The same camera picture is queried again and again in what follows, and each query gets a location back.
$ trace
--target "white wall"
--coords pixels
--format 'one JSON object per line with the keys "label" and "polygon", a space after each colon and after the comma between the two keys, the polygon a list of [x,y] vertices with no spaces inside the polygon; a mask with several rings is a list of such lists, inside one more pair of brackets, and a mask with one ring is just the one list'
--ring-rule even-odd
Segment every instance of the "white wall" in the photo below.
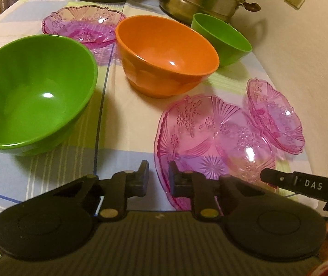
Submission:
{"label": "white wall", "polygon": [[261,11],[240,8],[231,23],[300,117],[313,173],[328,176],[328,0],[247,2]]}

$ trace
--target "ribbed black surface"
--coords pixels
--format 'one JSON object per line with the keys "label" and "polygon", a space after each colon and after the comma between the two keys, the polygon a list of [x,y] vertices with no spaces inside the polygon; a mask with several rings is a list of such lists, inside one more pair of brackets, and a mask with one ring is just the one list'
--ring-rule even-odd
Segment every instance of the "ribbed black surface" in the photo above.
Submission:
{"label": "ribbed black surface", "polygon": [[251,257],[218,225],[190,212],[129,212],[123,221],[101,224],[85,246],[65,257],[22,262],[4,256],[0,275],[305,276],[318,264],[316,258],[275,263]]}

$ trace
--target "tablecloth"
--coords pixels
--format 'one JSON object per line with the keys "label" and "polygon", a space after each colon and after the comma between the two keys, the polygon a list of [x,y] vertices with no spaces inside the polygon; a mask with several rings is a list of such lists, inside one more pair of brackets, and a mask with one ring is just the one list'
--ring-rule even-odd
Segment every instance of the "tablecloth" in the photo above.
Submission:
{"label": "tablecloth", "polygon": [[[24,36],[42,34],[41,21],[51,12],[66,6],[88,4],[93,3],[19,0],[0,15],[0,47]],[[167,16],[159,8],[158,0],[127,0],[126,3],[100,5],[122,11],[126,16]],[[54,150],[34,157],[0,153],[0,212],[86,174],[96,174],[104,179],[118,171],[136,170],[144,159],[150,165],[147,195],[131,198],[128,208],[173,210],[156,174],[153,146],[163,110],[181,96],[159,100],[135,92],[126,80],[115,44],[97,51],[96,55],[99,64],[97,87],[71,137]],[[271,82],[253,53],[218,70],[187,94],[215,94],[242,106],[249,78]],[[297,156],[281,153],[277,169],[311,173],[305,152]]]}

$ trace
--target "pink glass bowl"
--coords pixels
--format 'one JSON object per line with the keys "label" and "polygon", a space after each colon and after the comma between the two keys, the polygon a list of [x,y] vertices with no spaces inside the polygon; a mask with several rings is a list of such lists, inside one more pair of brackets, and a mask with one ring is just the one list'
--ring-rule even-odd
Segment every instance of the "pink glass bowl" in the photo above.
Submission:
{"label": "pink glass bowl", "polygon": [[247,96],[251,116],[264,129],[266,139],[285,152],[301,153],[305,145],[302,124],[286,97],[257,78],[248,80]]}
{"label": "pink glass bowl", "polygon": [[170,195],[168,164],[207,178],[231,174],[256,182],[262,169],[275,167],[271,146],[241,108],[217,96],[186,96],[161,116],[154,146],[155,166],[169,202],[189,210],[188,198]]}
{"label": "pink glass bowl", "polygon": [[88,49],[98,49],[115,42],[115,28],[124,18],[108,7],[65,7],[47,16],[41,26],[44,34],[67,36]]}

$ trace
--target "pot handle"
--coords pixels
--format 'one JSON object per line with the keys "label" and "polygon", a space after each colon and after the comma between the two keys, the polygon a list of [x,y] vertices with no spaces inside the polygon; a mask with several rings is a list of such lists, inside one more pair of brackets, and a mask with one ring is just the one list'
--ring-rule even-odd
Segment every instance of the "pot handle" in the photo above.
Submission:
{"label": "pot handle", "polygon": [[257,12],[257,11],[260,11],[261,10],[260,5],[257,4],[257,3],[247,3],[247,2],[244,2],[242,5],[243,5],[243,7],[246,10],[251,11],[251,12]]}

